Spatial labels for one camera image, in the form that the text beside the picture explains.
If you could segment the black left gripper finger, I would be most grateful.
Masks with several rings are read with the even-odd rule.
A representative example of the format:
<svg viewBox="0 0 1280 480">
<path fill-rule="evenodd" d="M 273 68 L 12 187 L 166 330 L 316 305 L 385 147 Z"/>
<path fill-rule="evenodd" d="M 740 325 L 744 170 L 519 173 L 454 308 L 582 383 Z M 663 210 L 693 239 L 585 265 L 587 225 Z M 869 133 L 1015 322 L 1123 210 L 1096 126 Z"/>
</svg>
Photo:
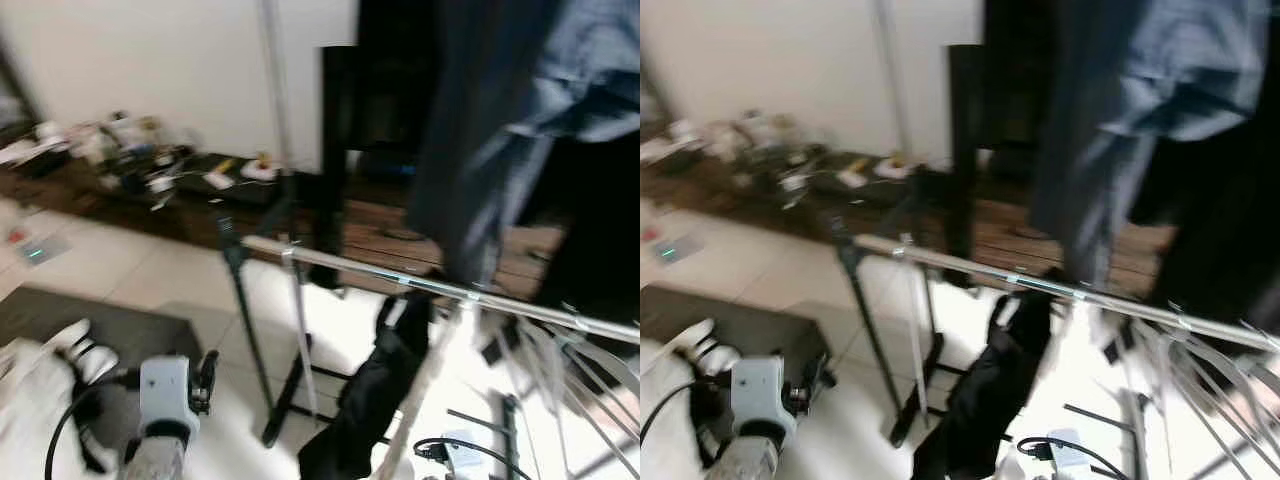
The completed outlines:
<svg viewBox="0 0 1280 480">
<path fill-rule="evenodd" d="M 211 408 L 211 399 L 216 381 L 216 370 L 220 358 L 218 349 L 210 349 L 202 358 L 198 371 L 195 374 L 195 412 L 207 413 Z"/>
<path fill-rule="evenodd" d="M 797 416 L 808 415 L 812 410 L 812 403 L 822 389 L 826 365 L 826 352 L 815 355 L 805 364 L 801 380 L 795 387 L 795 408 Z"/>
</svg>

